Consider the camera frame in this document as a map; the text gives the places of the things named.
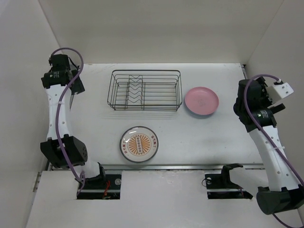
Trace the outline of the dark wire dish rack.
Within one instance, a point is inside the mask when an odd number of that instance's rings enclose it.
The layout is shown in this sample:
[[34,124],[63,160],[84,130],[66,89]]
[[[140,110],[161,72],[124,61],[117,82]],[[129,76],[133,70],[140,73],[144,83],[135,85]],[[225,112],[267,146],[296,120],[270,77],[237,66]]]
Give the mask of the dark wire dish rack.
[[111,73],[107,104],[116,111],[177,111],[182,101],[179,70],[118,69]]

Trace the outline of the white plate orange sunburst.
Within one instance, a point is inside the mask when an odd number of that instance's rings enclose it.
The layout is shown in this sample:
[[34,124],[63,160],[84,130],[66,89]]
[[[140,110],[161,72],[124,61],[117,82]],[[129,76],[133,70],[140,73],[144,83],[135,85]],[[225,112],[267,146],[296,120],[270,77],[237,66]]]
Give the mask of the white plate orange sunburst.
[[157,153],[159,140],[156,133],[145,126],[135,126],[125,131],[119,149],[123,157],[134,163],[151,160]]

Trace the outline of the pink plastic plate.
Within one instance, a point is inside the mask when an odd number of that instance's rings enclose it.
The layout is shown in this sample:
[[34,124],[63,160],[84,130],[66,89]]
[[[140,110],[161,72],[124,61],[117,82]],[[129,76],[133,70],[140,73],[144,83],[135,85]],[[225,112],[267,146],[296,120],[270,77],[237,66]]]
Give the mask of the pink plastic plate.
[[219,106],[219,98],[214,91],[206,87],[194,87],[185,95],[185,105],[197,114],[214,113]]

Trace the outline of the blue plastic plate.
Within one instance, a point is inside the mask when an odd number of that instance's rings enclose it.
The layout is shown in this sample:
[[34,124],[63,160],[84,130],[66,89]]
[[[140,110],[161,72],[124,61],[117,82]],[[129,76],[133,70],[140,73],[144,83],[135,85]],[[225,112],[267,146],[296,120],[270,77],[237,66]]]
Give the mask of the blue plastic plate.
[[189,115],[191,115],[193,118],[197,118],[197,119],[206,119],[206,118],[209,118],[210,116],[212,116],[214,114],[214,113],[211,113],[211,114],[197,114],[197,113],[191,111],[186,105],[184,106],[184,108]]

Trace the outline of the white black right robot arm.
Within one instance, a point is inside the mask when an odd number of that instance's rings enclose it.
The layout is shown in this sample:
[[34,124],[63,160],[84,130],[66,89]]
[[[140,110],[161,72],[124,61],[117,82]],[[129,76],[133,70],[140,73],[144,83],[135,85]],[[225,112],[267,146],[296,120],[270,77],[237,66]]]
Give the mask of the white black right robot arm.
[[277,102],[293,93],[292,87],[275,78],[268,86],[262,76],[238,83],[234,112],[253,140],[266,170],[267,181],[250,174],[241,164],[223,166],[224,188],[238,186],[256,198],[266,215],[298,209],[304,204],[304,182],[288,161],[281,145],[275,113],[284,110]]

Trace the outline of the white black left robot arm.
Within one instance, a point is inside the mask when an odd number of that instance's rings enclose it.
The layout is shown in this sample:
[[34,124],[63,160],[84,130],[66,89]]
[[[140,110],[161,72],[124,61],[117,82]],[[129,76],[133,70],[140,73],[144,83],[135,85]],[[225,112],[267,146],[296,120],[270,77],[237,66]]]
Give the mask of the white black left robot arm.
[[72,100],[74,95],[85,91],[79,77],[80,67],[74,66],[64,54],[52,54],[49,63],[51,69],[41,79],[48,98],[49,127],[40,150],[54,168],[70,169],[79,183],[102,188],[106,184],[102,165],[91,160],[85,144],[72,132]]

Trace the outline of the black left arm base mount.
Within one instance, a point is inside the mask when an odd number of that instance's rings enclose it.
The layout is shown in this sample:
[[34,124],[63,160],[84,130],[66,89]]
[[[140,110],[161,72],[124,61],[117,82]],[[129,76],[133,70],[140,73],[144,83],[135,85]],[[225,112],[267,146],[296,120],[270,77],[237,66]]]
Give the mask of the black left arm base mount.
[[84,187],[79,186],[79,200],[119,200],[121,193],[122,174],[110,173],[105,178],[87,180]]

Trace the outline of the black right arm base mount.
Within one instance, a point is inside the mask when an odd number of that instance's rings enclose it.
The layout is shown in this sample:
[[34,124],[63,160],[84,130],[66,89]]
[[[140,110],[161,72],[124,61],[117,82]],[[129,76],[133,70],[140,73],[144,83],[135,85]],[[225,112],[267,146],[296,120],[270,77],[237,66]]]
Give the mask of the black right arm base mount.
[[240,186],[233,183],[224,183],[220,173],[207,173],[202,181],[202,185],[207,189],[209,200],[250,200],[253,196]]

